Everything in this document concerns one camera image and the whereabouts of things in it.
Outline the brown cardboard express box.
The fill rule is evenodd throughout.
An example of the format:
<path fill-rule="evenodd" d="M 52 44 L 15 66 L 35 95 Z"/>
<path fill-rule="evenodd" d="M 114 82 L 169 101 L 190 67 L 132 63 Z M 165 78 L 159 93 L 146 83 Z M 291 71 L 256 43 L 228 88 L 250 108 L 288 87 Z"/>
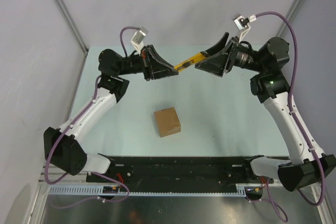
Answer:
<path fill-rule="evenodd" d="M 181 123 L 174 107 L 155 111 L 154 117 L 160 137 L 166 137 L 181 131 Z"/>

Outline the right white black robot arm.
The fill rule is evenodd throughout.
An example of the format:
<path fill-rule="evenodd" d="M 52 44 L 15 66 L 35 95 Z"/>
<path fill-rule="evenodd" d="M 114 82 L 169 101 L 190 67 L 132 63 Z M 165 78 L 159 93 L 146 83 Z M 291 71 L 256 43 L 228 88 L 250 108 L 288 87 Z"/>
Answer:
<path fill-rule="evenodd" d="M 277 179 L 288 191 L 320 182 L 335 169 L 335 156 L 327 155 L 309 133 L 294 102 L 288 103 L 290 86 L 281 69 L 289 61 L 289 44 L 270 38 L 259 50 L 229 37 L 202 51 L 195 68 L 222 77 L 233 67 L 257 72 L 250 89 L 274 119 L 288 149 L 288 160 L 257 155 L 244 161 L 243 179 L 254 183 L 261 176 Z"/>

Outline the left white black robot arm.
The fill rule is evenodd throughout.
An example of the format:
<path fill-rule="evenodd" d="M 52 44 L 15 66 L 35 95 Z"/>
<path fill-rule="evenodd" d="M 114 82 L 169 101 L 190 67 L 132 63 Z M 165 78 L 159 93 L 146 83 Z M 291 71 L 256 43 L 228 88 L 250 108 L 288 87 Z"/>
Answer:
<path fill-rule="evenodd" d="M 115 178 L 111 160 L 101 154 L 87 154 L 81 141 L 99 119 L 125 95 L 129 80 L 123 75 L 141 73 L 146 81 L 178 75 L 178 71 L 158 55 L 152 45 L 133 52 L 128 57 L 105 49 L 98 57 L 100 75 L 95 80 L 92 98 L 63 125 L 44 132 L 45 173 L 54 165 L 66 174 L 97 173 L 105 182 Z"/>

